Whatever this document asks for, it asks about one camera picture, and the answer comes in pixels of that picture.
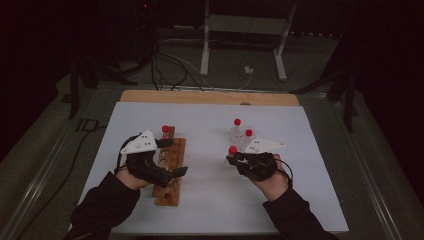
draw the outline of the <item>black jacket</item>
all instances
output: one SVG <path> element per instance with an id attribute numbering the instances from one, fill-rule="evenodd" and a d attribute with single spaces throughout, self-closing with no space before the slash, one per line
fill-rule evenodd
<path id="1" fill-rule="evenodd" d="M 112 173 L 98 187 L 88 191 L 71 215 L 68 239 L 108 239 L 111 228 L 127 219 L 140 198 L 139 190 L 127 188 Z M 263 204 L 282 239 L 337 239 L 321 227 L 309 203 L 293 189 L 273 202 Z"/>

